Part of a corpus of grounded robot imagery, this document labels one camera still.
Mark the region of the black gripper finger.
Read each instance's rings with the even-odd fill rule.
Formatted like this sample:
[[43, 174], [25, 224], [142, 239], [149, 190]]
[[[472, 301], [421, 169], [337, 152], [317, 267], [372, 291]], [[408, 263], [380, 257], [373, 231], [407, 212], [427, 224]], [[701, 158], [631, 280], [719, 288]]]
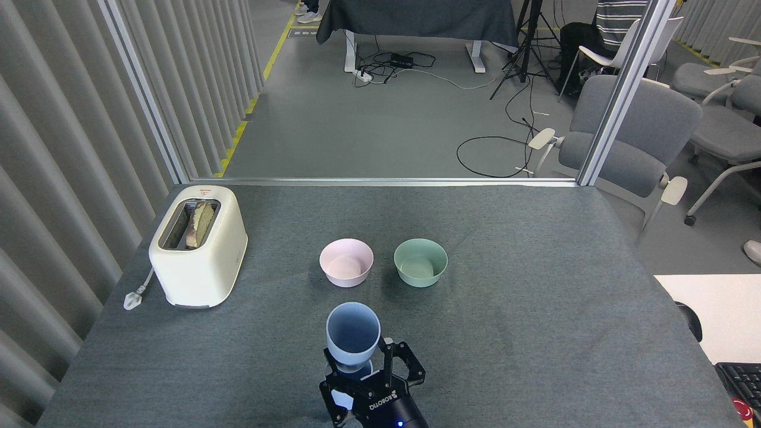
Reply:
[[423, 368], [418, 358], [411, 350], [410, 345], [405, 341], [395, 343], [392, 338], [382, 338], [380, 340], [380, 351], [383, 352], [383, 372], [382, 379], [383, 385], [386, 388], [392, 386], [392, 360], [399, 358], [408, 370], [408, 375], [402, 381], [407, 385], [415, 386], [421, 385], [426, 379], [426, 369]]
[[364, 367], [355, 372], [345, 372], [329, 352], [323, 350], [327, 360], [325, 379], [320, 383], [320, 393], [331, 417], [332, 425], [344, 426], [346, 420], [354, 417], [353, 406], [359, 394], [358, 387], [364, 377]]

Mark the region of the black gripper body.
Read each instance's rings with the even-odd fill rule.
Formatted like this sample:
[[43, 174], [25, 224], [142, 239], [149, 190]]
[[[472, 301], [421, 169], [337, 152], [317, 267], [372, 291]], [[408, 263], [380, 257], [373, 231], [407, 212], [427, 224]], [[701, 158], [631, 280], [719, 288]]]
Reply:
[[372, 395], [354, 398], [351, 411], [364, 427], [428, 427], [406, 381], [363, 381]]

